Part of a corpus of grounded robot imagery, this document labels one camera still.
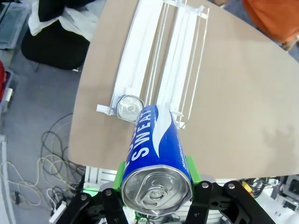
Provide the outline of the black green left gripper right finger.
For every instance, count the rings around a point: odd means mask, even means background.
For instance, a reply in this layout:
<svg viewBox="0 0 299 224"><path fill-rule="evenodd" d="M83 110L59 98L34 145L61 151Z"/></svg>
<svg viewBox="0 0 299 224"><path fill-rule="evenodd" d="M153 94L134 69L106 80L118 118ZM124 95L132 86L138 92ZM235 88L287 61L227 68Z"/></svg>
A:
<svg viewBox="0 0 299 224"><path fill-rule="evenodd" d="M272 224L274 221L238 182L229 181L223 186L203 180L194 159L186 158L193 181L192 204L186 224L206 224L210 210L219 211L232 224Z"/></svg>

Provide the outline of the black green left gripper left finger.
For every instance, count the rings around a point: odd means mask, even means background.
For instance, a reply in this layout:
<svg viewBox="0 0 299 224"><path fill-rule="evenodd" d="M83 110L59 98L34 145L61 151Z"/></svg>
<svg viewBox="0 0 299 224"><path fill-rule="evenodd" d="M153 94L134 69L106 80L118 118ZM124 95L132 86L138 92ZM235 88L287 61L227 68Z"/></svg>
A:
<svg viewBox="0 0 299 224"><path fill-rule="evenodd" d="M117 171L86 167L83 188L69 204L62 202L49 220L50 224L129 224L131 209L121 201L121 162Z"/></svg>

